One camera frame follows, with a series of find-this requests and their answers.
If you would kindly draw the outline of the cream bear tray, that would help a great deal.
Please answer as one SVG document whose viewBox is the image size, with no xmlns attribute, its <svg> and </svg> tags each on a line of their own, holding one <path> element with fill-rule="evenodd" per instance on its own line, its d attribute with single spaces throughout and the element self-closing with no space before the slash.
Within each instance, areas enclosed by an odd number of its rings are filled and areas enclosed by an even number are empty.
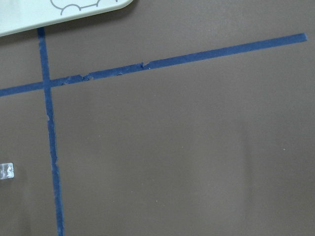
<svg viewBox="0 0 315 236">
<path fill-rule="evenodd" d="M 0 35 L 107 13 L 131 3 L 131 0 L 2 0 Z"/>
</svg>

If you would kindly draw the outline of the clear ice cube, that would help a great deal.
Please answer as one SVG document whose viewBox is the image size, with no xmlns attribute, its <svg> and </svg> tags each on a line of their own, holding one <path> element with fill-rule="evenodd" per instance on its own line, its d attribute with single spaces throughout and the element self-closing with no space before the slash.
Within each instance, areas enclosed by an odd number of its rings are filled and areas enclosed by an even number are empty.
<svg viewBox="0 0 315 236">
<path fill-rule="evenodd" d="M 13 163 L 0 164 L 0 179 L 14 178 Z"/>
</svg>

